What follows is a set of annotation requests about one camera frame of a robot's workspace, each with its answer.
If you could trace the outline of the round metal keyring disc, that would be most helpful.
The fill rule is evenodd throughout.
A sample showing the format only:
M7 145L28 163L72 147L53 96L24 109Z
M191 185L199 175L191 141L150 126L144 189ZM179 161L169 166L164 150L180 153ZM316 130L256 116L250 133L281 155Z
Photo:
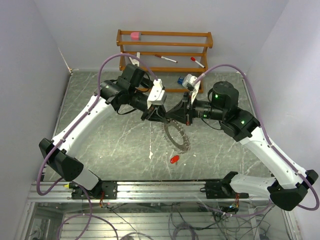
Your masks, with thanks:
M179 153L187 153L191 148L190 139L187 136L185 129L175 120L171 120L169 123L162 123L162 132L164 133L165 140L168 144L174 146L174 148L179 151ZM170 134L170 127L175 128L182 138L182 143L178 143L174 140L172 135Z

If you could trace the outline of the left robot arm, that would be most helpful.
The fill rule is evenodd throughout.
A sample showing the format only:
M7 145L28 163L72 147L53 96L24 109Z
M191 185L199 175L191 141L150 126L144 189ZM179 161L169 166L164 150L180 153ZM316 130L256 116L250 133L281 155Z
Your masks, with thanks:
M76 118L52 140L44 138L40 150L46 163L62 179L84 187L85 194L96 199L102 193L100 179L76 159L87 136L122 105L130 105L143 112L143 118L165 121L166 100L162 81L145 77L146 72L128 64L116 80L100 83L100 92L93 95Z

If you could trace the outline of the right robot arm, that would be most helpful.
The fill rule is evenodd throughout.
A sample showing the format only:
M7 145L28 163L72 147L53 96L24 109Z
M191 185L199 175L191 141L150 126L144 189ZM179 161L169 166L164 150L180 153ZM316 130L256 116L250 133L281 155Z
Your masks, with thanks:
M166 113L166 118L187 126L194 118L216 120L229 137L249 149L272 173L271 177L254 177L229 172L220 180L220 192L226 198L249 194L269 198L276 206L292 211L299 206L318 179L314 170L294 163L264 135L257 118L238 106L239 91L227 81L215 83L208 100L192 99L184 93L181 101Z

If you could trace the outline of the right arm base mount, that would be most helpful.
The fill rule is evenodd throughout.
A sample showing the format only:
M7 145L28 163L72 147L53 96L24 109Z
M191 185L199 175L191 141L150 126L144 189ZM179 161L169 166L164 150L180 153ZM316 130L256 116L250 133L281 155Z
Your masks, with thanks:
M224 178L205 179L204 186L199 189L207 199L233 199L237 194L240 198L248 198L250 185L236 171L229 172Z

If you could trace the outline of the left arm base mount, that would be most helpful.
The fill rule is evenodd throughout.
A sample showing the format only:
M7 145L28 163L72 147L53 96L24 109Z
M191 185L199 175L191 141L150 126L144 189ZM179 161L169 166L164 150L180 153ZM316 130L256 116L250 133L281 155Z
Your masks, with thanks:
M78 184L70 182L68 188L72 190L71 198L73 200L85 200L87 198L84 190L82 190ZM99 180L92 190L85 190L90 199L115 200L118 193L118 184L116 181Z

